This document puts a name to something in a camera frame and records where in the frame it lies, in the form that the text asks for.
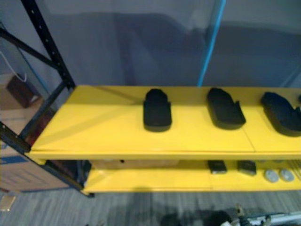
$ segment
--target shelving unit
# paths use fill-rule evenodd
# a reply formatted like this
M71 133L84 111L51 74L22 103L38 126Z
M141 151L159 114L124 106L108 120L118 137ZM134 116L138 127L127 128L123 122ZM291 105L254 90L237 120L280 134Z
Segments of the shelving unit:
M237 130L213 125L209 87L160 87L172 103L172 127L143 128L143 100L151 87L77 86L33 145L36 159L301 159L300 137L279 134L260 98L274 91L297 105L300 89L223 88L240 100L247 123Z
M50 59L0 28L0 37L56 69L62 83L42 104L32 120L18 135L0 122L1 139L27 155L44 170L70 187L89 195L94 192L134 191L276 191L301 189L301 181L264 179L265 169L286 168L287 161L301 159L301 138L287 137L274 130L264 114L260 99L272 91L297 106L301 89L223 87L239 100L247 120L237 130L213 125L206 103L210 87L159 87L172 104L171 129L155 133L143 128L143 100L152 87L75 86L50 35L35 0L22 0ZM68 101L31 147L27 135L64 88L75 89ZM172 168L90 170L85 186L45 165L47 160L158 159L181 160ZM257 175L237 171L235 160L261 160ZM212 175L206 160L226 160L228 172Z

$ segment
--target metal bracket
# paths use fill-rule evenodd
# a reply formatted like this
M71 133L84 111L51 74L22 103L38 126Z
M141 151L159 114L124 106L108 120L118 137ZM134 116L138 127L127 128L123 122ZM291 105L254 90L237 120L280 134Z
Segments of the metal bracket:
M0 139L20 154L30 151L31 146L0 121Z

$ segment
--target shelf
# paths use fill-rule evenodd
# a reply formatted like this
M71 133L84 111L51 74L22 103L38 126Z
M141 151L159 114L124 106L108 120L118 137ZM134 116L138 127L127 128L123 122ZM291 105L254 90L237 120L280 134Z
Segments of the shelf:
M277 133L260 98L274 91L297 105L301 89L223 88L240 100L247 123L213 125L210 87L160 87L172 103L171 129L143 128L143 100L151 87L77 86L33 145L37 159L299 159L301 138Z
M301 181L279 179L271 183L263 177L265 169L290 169L286 161L256 162L257 175L252 177L237 171L236 161L226 161L228 172L213 175L205 161L181 161L176 168L160 169L93 169L85 192L184 192L184 191L281 191L300 190Z

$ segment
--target silver coin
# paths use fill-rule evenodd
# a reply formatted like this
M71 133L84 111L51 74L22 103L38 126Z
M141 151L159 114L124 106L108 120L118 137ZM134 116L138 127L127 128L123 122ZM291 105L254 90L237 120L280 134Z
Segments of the silver coin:
M281 169L279 174L280 174L281 179L283 179L284 181L287 181L287 182L293 181L295 179L292 172L289 171L288 169Z
M267 181L272 183L275 183L279 180L278 174L272 169L267 169L264 172L264 177L266 178Z

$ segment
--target white cable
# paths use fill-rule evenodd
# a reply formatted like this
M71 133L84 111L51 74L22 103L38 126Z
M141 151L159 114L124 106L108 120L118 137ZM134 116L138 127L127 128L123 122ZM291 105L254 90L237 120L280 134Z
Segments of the white cable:
M26 73L24 73L24 79L22 79L17 72L15 72L15 70L13 69L13 67L10 65L10 63L8 62L8 60L6 59L5 55L2 53L2 51L0 51L1 56L3 57L6 65L10 68L10 70L12 71L12 73L22 82L26 82L27 81L27 75Z

